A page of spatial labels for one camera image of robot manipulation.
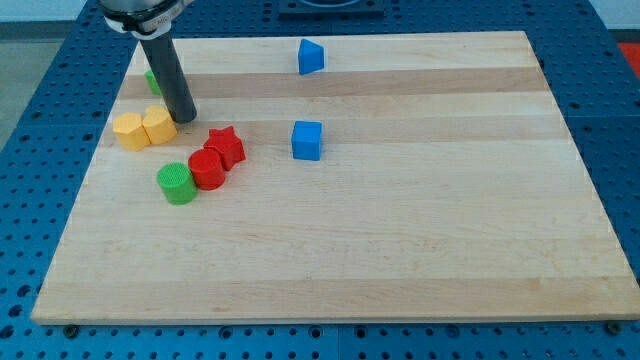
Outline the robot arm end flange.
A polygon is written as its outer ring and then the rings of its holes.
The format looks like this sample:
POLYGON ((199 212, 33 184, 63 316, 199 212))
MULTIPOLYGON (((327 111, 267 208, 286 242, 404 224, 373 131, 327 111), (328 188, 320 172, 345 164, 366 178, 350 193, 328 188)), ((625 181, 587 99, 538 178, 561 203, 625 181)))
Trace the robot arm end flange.
POLYGON ((118 33, 152 40, 168 33, 171 23, 194 0, 99 0, 106 24, 118 33))

